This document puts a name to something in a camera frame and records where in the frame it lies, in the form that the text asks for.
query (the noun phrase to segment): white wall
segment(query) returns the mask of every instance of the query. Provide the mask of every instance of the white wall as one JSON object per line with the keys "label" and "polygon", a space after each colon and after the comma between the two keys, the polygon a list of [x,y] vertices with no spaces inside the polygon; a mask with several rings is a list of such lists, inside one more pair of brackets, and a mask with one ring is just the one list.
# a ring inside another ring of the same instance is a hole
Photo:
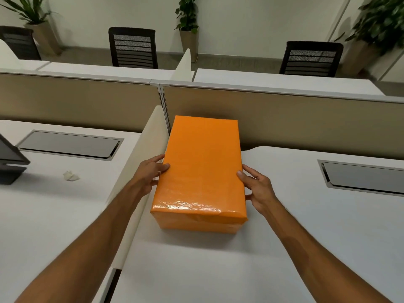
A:
{"label": "white wall", "polygon": [[383,82],[404,83],[404,56],[401,56],[389,72],[383,77]]}
{"label": "white wall", "polygon": [[[327,40],[344,0],[199,0],[199,53],[282,58],[288,40]],[[181,52],[179,0],[50,0],[64,45],[108,48],[108,28],[156,30],[157,50]],[[0,8],[0,24],[21,25]]]}

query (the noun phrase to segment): mesh backrest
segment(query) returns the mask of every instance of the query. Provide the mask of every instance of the mesh backrest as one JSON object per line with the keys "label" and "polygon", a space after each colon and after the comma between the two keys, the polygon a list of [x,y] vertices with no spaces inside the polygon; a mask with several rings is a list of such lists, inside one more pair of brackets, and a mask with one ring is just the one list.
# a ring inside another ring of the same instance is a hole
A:
{"label": "mesh backrest", "polygon": [[32,38],[32,30],[19,27],[0,27],[0,38],[19,59],[41,60]]}
{"label": "mesh backrest", "polygon": [[290,41],[279,73],[334,77],[342,50],[334,42]]}
{"label": "mesh backrest", "polygon": [[157,69],[154,30],[110,28],[112,64],[119,67]]}

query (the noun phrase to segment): office desk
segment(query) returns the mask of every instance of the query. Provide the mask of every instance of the office desk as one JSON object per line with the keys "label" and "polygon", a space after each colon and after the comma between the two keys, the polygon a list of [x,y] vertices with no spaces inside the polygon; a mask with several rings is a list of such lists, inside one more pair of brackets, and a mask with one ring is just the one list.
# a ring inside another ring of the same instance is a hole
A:
{"label": "office desk", "polygon": [[[327,188],[317,159],[404,168],[404,161],[258,147],[243,163],[328,250],[393,302],[404,297],[404,199]],[[161,230],[149,196],[112,303],[314,302],[266,220],[247,203],[236,235]]]}
{"label": "office desk", "polygon": [[381,90],[369,80],[343,79],[337,77],[292,76],[285,74],[198,69],[194,82],[384,95]]}
{"label": "office desk", "polygon": [[25,59],[20,59],[20,62],[23,65],[24,70],[38,70],[42,68],[43,66],[49,64],[49,61],[47,60],[25,60]]}
{"label": "office desk", "polygon": [[169,80],[174,70],[95,66],[51,62],[39,71],[85,74],[94,76],[132,77],[151,80]]}
{"label": "office desk", "polygon": [[[0,134],[17,144],[31,130],[124,138],[111,161],[23,152],[31,161],[10,186],[0,186],[0,302],[24,288],[104,210],[140,133],[0,121]],[[71,170],[81,178],[63,179]]]}

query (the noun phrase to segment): orange box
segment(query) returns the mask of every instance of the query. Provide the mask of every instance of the orange box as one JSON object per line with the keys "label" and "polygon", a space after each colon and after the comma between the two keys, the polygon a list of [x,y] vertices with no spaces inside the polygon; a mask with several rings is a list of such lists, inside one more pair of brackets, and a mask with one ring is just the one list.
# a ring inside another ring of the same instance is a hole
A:
{"label": "orange box", "polygon": [[176,116],[150,212],[162,229],[236,233],[247,221],[237,120]]}

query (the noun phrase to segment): monitor stand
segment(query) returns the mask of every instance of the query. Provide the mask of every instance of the monitor stand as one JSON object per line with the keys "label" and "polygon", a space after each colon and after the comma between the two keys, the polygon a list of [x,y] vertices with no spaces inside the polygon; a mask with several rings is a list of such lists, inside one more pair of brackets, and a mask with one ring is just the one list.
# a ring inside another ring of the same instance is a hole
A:
{"label": "monitor stand", "polygon": [[0,164],[0,185],[11,185],[27,167]]}

